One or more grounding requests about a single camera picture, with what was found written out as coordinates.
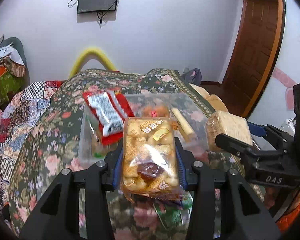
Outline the person right hand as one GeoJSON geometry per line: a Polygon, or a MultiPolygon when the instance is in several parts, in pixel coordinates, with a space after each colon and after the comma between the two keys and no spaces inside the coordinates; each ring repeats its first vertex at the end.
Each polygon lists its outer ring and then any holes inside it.
{"type": "MultiPolygon", "coordinates": [[[[275,204],[275,200],[279,194],[279,189],[266,189],[266,195],[264,197],[264,205],[269,210],[275,204]]],[[[296,209],[300,205],[300,189],[294,190],[293,192],[293,201],[290,203],[289,208],[287,208],[287,212],[290,213],[294,209],[296,209]]]]}

